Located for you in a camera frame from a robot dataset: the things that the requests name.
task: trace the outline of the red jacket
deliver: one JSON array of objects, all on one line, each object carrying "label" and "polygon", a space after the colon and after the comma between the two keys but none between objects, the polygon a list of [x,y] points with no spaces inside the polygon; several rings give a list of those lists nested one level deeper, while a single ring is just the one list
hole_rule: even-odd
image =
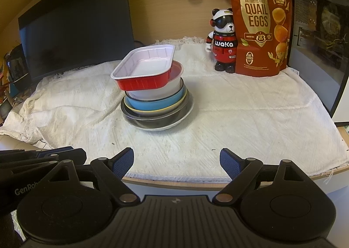
[{"label": "red jacket", "polygon": [[236,61],[236,48],[238,40],[235,33],[218,33],[213,32],[213,39],[209,36],[206,43],[213,41],[212,52],[217,61],[222,63],[233,63]]}]

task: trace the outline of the blue bowl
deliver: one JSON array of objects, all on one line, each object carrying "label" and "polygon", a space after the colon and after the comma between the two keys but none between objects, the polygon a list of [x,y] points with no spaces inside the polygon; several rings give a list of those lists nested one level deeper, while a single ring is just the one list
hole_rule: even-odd
[{"label": "blue bowl", "polygon": [[151,111],[151,110],[164,109],[178,102],[183,96],[184,89],[185,89],[185,85],[182,84],[182,87],[179,89],[178,92],[163,99],[148,100],[148,101],[137,100],[137,99],[132,99],[126,95],[125,100],[126,100],[126,104],[130,105],[131,107],[137,110]]}]

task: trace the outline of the stacked bowls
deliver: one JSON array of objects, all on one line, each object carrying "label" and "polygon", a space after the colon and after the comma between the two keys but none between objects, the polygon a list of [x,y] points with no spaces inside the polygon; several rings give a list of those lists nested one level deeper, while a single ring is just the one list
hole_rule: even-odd
[{"label": "stacked bowls", "polygon": [[180,123],[193,109],[193,98],[173,61],[173,45],[137,48],[114,69],[111,77],[125,91],[121,110],[127,122],[147,131]]}]

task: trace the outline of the bowl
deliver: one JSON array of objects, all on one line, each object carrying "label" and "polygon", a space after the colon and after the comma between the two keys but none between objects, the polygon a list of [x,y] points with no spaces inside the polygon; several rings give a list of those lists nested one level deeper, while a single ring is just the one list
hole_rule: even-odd
[{"label": "bowl", "polygon": [[174,93],[173,95],[170,95],[167,98],[156,99],[156,100],[138,100],[138,99],[130,98],[126,95],[125,102],[127,105],[137,110],[143,110],[143,111],[158,110],[158,109],[164,109],[168,106],[175,104],[181,99],[183,94],[184,94],[184,83],[182,81],[181,88],[176,93]]},{"label": "bowl", "polygon": [[156,100],[169,97],[180,89],[180,77],[183,74],[183,71],[184,68],[182,64],[177,61],[173,61],[169,82],[164,87],[153,90],[128,91],[126,92],[126,95],[129,98],[138,100]]},{"label": "bowl", "polygon": [[172,128],[189,115],[193,106],[194,99],[189,91],[187,91],[184,100],[176,109],[156,117],[140,117],[138,114],[128,109],[124,100],[121,101],[120,105],[124,119],[132,126],[144,131],[162,131]]},{"label": "bowl", "polygon": [[171,112],[172,110],[176,109],[182,103],[182,101],[184,100],[186,94],[187,94],[187,88],[184,85],[184,95],[182,96],[182,98],[179,101],[177,101],[176,103],[174,103],[174,104],[172,104],[172,105],[170,105],[168,107],[165,107],[163,109],[157,109],[157,110],[138,110],[138,109],[134,109],[133,107],[131,107],[128,104],[128,102],[127,102],[128,97],[126,97],[126,96],[123,98],[123,101],[124,101],[124,104],[127,106],[127,108],[130,109],[131,111],[133,111],[134,113],[136,113],[136,114],[138,114],[140,116],[144,116],[144,117],[151,117],[151,116],[159,116],[159,115]]}]

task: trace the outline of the white bowl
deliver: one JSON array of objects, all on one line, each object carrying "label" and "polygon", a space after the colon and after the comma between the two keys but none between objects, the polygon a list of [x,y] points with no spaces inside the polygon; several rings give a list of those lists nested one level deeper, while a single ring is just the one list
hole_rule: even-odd
[{"label": "white bowl", "polygon": [[183,74],[183,71],[184,68],[182,64],[177,61],[173,61],[170,79],[165,86],[152,90],[128,91],[127,95],[138,100],[156,100],[169,97],[180,89],[180,77]]}]

